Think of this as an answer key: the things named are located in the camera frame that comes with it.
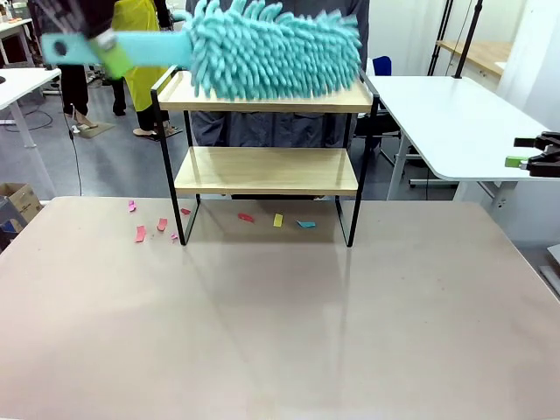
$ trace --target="teal microfiber duster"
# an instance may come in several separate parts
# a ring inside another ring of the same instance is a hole
[[[313,19],[280,14],[281,3],[246,4],[234,0],[223,11],[219,0],[200,0],[194,16],[174,14],[185,20],[181,32],[117,32],[120,55],[101,55],[81,34],[46,34],[43,53],[53,64],[121,57],[137,67],[178,65],[191,70],[196,95],[231,100],[309,98],[352,86],[361,64],[355,16],[336,10]]]

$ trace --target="cardboard box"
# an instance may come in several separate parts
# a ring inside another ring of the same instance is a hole
[[[0,195],[10,200],[27,223],[32,221],[43,208],[29,184],[11,182],[0,184]],[[16,232],[21,232],[23,229],[16,220],[11,225]]]

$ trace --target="two-tier wooden shelf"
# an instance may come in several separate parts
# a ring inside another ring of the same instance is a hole
[[[328,195],[335,197],[346,245],[351,247],[360,211],[361,192],[368,167],[371,136],[366,140],[360,181],[347,154],[352,114],[372,112],[379,104],[361,81],[350,90],[321,98],[274,101],[226,101],[195,96],[191,74],[171,68],[151,91],[160,132],[163,131],[161,110],[183,111],[189,144],[185,160],[173,179],[165,136],[160,137],[171,200],[183,245],[190,236],[200,204],[200,195],[212,194],[280,194]],[[237,112],[305,112],[346,114],[346,130],[341,149],[255,148],[255,147],[199,147],[193,145],[189,111]],[[194,194],[196,206],[183,232],[177,194]],[[340,196],[355,197],[351,227],[346,228]]]

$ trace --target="floor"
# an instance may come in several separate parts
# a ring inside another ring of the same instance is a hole
[[[169,190],[165,178],[164,161],[158,143],[134,137],[132,130],[137,126],[136,114],[131,108],[124,117],[116,117],[112,112],[113,95],[110,87],[97,86],[89,89],[89,114],[91,120],[113,123],[115,127],[101,133],[93,139],[75,138],[78,154],[82,194],[92,196],[125,196],[125,197],[167,197]],[[36,103],[22,103],[22,111],[33,111]],[[59,96],[47,96],[39,109],[52,117],[52,123],[31,134],[58,195],[79,195],[80,188],[76,171],[74,148],[67,134],[67,126],[62,114]],[[0,111],[0,119],[9,114],[8,110]],[[29,114],[25,120],[30,129],[48,122],[47,115],[42,113]],[[171,123],[185,127],[181,113],[171,113]],[[0,127],[0,180],[11,182],[28,182],[33,186],[40,198],[45,192],[22,146],[18,133],[8,132]],[[186,154],[187,144],[185,133],[179,133],[168,141],[171,163],[176,173]],[[396,139],[386,139],[383,149],[393,156],[398,148]],[[361,166],[363,141],[356,139],[350,151],[350,157],[356,171]],[[379,151],[370,161],[367,184],[364,190],[365,200],[385,200],[389,190],[392,166]],[[400,200],[450,200],[452,188],[409,188],[408,179],[425,179],[428,170],[407,165],[402,180]]]

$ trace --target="bottom shelf board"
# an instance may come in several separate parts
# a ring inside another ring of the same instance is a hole
[[[358,182],[344,149],[191,147],[175,178],[179,194],[354,196]]]

